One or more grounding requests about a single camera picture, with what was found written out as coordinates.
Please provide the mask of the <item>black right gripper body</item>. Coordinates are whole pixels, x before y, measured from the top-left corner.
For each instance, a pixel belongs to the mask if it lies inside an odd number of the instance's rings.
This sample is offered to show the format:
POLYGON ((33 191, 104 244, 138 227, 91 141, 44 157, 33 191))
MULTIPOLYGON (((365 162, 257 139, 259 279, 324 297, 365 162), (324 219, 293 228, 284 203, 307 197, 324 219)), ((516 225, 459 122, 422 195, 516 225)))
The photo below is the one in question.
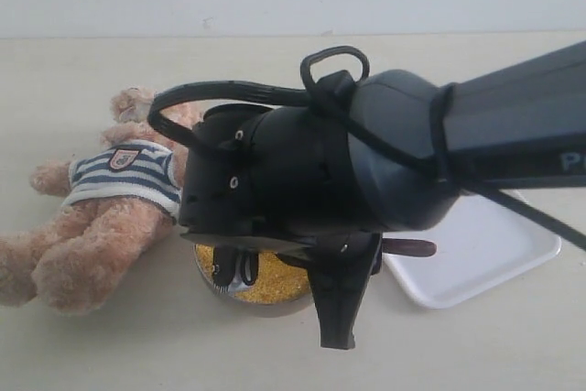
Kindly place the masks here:
POLYGON ((227 104, 191 129, 180 224, 195 244, 349 265, 380 248, 348 136, 300 108, 227 104))

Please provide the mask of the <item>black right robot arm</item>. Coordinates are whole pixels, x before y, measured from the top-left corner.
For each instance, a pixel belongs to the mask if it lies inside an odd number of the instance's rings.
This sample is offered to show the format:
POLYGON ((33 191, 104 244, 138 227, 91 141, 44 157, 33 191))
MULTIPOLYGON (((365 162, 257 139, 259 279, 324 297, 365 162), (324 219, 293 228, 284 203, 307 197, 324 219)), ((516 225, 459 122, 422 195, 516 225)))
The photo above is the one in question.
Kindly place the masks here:
POLYGON ((274 252, 308 274, 321 345, 348 350, 383 254, 432 251, 385 234, 426 230, 465 195, 585 245, 583 231, 514 195, 585 183, 583 44, 445 85, 371 73, 349 46, 308 55, 299 70, 301 89, 179 88, 191 100, 230 99, 189 131, 179 214, 190 241, 214 247, 219 287, 274 252))

